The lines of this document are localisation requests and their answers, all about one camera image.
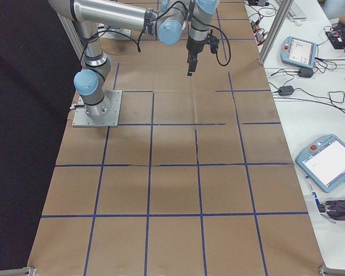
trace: pen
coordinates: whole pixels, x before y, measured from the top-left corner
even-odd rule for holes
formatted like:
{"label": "pen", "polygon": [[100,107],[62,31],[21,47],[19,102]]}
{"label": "pen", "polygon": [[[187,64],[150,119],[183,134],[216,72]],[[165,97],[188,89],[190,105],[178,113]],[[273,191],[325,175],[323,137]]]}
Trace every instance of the pen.
{"label": "pen", "polygon": [[308,182],[308,185],[309,185],[309,187],[310,187],[310,190],[311,190],[312,194],[313,194],[314,197],[315,197],[315,200],[316,200],[317,205],[319,205],[319,204],[320,204],[320,201],[318,200],[318,196],[317,196],[316,192],[313,190],[311,178],[310,178],[309,176],[306,176],[306,177],[305,177],[305,180]]}

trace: metal base plate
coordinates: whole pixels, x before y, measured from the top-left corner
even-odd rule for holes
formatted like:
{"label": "metal base plate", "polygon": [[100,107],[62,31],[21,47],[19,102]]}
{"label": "metal base plate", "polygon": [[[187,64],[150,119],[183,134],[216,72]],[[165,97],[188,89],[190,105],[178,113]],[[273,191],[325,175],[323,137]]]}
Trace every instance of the metal base plate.
{"label": "metal base plate", "polygon": [[[104,25],[103,24],[99,24],[100,29],[98,29],[97,31],[101,32],[103,30],[105,30]],[[131,36],[132,31],[128,30],[128,29],[116,29],[115,31],[118,31],[126,36]],[[107,33],[101,33],[100,37],[102,37],[103,39],[117,39],[117,40],[129,40],[129,38],[122,36],[118,33],[112,33],[112,32],[107,32]]]}
{"label": "metal base plate", "polygon": [[[100,118],[91,118],[84,108],[75,109],[72,125],[74,127],[117,127],[121,105],[121,90],[105,91],[105,96],[111,100],[109,111]],[[78,105],[83,105],[83,100],[79,97]]]}

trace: power adapter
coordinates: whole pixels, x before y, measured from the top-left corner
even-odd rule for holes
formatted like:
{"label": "power adapter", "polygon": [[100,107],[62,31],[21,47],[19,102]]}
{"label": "power adapter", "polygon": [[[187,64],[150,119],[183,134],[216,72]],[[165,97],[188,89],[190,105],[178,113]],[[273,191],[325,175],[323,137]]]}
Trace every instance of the power adapter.
{"label": "power adapter", "polygon": [[248,0],[250,6],[269,6],[268,0]]}
{"label": "power adapter", "polygon": [[290,96],[290,95],[293,95],[293,93],[294,93],[294,88],[293,88],[293,86],[291,86],[291,85],[288,85],[288,86],[281,86],[277,92],[278,92],[278,94],[279,94],[280,96],[282,96],[282,97],[284,97],[284,96]]}
{"label": "power adapter", "polygon": [[313,76],[313,69],[311,68],[300,68],[298,76],[302,78],[311,78]]}

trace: blue joint cap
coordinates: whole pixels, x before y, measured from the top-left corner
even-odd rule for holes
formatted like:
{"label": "blue joint cap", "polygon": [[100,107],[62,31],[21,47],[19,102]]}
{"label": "blue joint cap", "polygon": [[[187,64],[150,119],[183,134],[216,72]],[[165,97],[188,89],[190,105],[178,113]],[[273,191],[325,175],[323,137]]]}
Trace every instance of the blue joint cap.
{"label": "blue joint cap", "polygon": [[82,96],[89,96],[98,86],[98,77],[95,72],[84,69],[74,76],[74,86]]}
{"label": "blue joint cap", "polygon": [[214,14],[217,6],[219,5],[219,0],[197,0],[197,5],[200,7],[205,13]]}
{"label": "blue joint cap", "polygon": [[183,32],[182,25],[176,20],[166,20],[157,30],[159,40],[165,45],[173,45],[179,41]]}
{"label": "blue joint cap", "polygon": [[168,4],[169,0],[162,0],[161,2],[161,12],[165,12],[166,11],[166,7]]}

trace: keyboard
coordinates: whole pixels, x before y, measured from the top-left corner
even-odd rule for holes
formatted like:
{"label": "keyboard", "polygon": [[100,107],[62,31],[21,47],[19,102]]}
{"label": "keyboard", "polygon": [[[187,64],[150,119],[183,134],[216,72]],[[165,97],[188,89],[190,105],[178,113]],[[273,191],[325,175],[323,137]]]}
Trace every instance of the keyboard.
{"label": "keyboard", "polygon": [[[281,4],[282,0],[276,0],[277,4]],[[306,15],[305,13],[299,8],[299,6],[293,2],[292,6],[290,7],[290,10],[287,15],[288,19],[291,21],[300,20],[300,21],[306,21]]]}

